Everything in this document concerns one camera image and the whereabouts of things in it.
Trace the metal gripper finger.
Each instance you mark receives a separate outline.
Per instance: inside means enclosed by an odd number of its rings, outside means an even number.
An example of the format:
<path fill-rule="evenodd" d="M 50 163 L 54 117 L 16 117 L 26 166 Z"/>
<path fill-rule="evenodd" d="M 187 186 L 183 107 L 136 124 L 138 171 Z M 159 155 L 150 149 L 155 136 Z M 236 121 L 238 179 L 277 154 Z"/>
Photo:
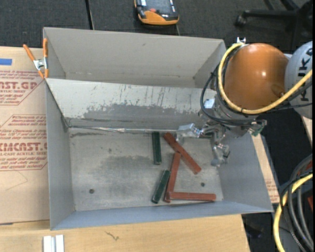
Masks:
<path fill-rule="evenodd" d="M 185 138 L 199 138 L 201 130 L 194 123 L 179 126 L 176 131 L 176 140 L 179 143 L 184 143 Z"/>
<path fill-rule="evenodd" d="M 230 148 L 229 145 L 215 142 L 212 147 L 213 159 L 211 161 L 212 166 L 220 166 L 226 164 L 229 161 Z"/>

